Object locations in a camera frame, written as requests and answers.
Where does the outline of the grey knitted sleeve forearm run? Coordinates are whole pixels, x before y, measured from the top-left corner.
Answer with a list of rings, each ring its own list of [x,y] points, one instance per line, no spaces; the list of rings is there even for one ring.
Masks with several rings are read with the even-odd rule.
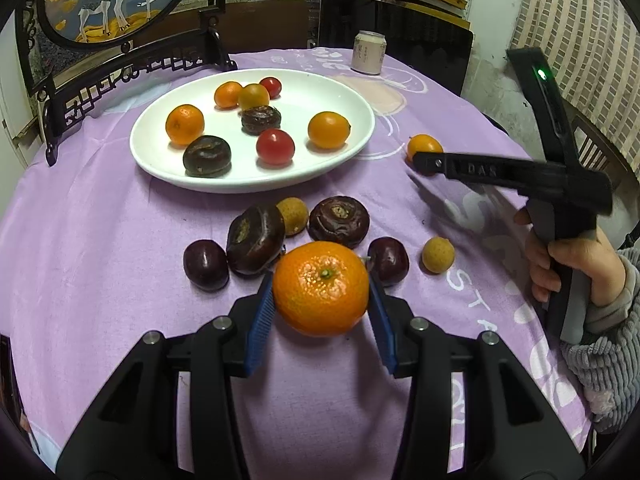
[[[600,434],[620,431],[639,402],[639,251],[618,255],[626,270],[622,292],[605,307],[589,306],[582,342],[561,346]]]

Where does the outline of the person's right hand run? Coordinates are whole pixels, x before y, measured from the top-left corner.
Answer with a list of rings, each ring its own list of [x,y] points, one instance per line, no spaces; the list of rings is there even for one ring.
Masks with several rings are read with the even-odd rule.
[[[524,254],[528,260],[532,293],[539,302],[547,302],[552,292],[561,289],[559,274],[551,269],[552,261],[580,271],[591,280],[590,300],[596,307],[605,307],[620,296],[626,284],[626,269],[601,228],[594,240],[572,238],[544,244],[530,230]]]

